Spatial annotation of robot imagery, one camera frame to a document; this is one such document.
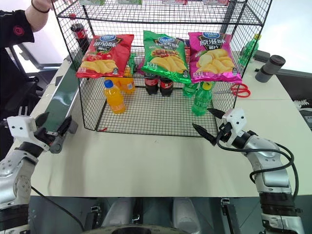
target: wire mesh shelf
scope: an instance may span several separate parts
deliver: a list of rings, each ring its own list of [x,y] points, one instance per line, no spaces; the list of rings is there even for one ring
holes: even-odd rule
[[[142,5],[121,5],[117,0],[106,0],[102,6],[82,6],[76,0],[54,2],[54,10],[69,55],[76,70],[83,53],[76,41],[69,14],[76,15],[89,40],[94,35],[134,34],[132,53],[139,65],[144,58],[143,30],[165,33],[171,37],[188,39],[189,32],[216,32],[232,35],[233,62],[241,75],[246,66],[238,63],[240,52],[255,34],[260,34],[272,0],[231,0],[228,6],[206,6],[201,0],[188,0],[187,5],[162,4],[161,0],[143,0]],[[151,134],[197,137],[192,123],[205,127],[216,135],[221,124],[207,113],[196,117],[191,106],[193,98],[184,97],[183,85],[174,83],[170,97],[148,95],[144,77],[134,73],[136,91],[124,95],[126,112],[113,114],[103,94],[104,78],[79,79],[79,94],[84,127],[99,132]],[[227,111],[234,107],[236,96],[229,92],[231,84],[216,82],[211,107]]]

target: white table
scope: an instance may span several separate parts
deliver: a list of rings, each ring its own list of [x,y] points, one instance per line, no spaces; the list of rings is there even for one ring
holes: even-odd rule
[[[236,107],[245,110],[246,130],[294,153],[299,194],[310,195],[312,132],[276,76],[267,83],[254,79],[254,68],[261,65],[249,65],[243,81],[252,95],[238,98]],[[67,68],[65,62],[56,76]],[[43,112],[49,99],[43,98],[32,115]],[[76,134],[67,135],[60,154],[42,154],[33,174],[32,184],[45,195],[258,196],[249,179],[251,165],[240,153],[213,147],[203,138],[89,131],[83,128],[79,100],[72,116],[79,124]],[[294,187],[291,169],[289,174]]]

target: green bottle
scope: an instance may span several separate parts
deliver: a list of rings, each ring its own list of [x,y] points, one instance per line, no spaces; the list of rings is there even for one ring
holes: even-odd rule
[[[202,116],[206,114],[208,105],[213,98],[211,93],[213,85],[213,82],[203,82],[203,85],[200,86],[199,90],[196,92],[192,106],[192,112],[196,116]]]
[[[186,97],[191,97],[195,94],[198,83],[195,84],[185,84],[183,87],[183,95]]]
[[[244,49],[242,55],[239,57],[239,60],[238,60],[238,62],[240,64],[242,64],[243,66],[246,66],[248,63],[248,59],[250,57],[250,54],[252,55],[251,58],[254,56],[254,54],[257,52],[257,50],[259,48],[260,38],[261,38],[261,35],[255,34],[252,41],[249,41],[246,44],[245,49]]]

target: bracelet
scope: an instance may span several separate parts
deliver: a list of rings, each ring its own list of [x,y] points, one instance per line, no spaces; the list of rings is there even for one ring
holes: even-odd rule
[[[50,11],[50,9],[47,10],[47,11],[41,11],[41,10],[39,10],[39,9],[36,8],[35,5],[33,4],[33,0],[31,0],[31,5],[32,5],[37,11],[39,11],[39,12],[41,12],[41,13],[44,13],[44,14],[49,13],[49,11]]]

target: red scissors handle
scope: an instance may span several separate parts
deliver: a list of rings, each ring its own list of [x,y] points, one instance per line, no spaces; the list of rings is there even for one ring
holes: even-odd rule
[[[251,92],[248,89],[248,86],[246,84],[234,84],[231,86],[230,90],[232,91],[232,94],[237,95],[240,98],[247,98],[250,96]]]

